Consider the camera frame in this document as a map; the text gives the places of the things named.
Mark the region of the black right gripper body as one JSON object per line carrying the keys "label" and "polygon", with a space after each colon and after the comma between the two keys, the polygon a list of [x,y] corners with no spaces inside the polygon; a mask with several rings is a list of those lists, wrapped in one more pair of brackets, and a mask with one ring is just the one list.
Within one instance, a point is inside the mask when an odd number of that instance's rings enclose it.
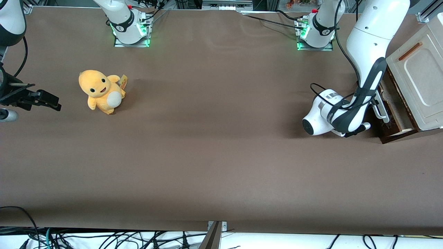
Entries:
{"label": "black right gripper body", "polygon": [[7,73],[3,66],[0,67],[0,71],[1,105],[11,105],[27,111],[30,111],[33,105],[38,106],[35,98],[30,96],[33,91],[29,90],[29,88],[35,86],[35,84],[23,83],[18,78]]}

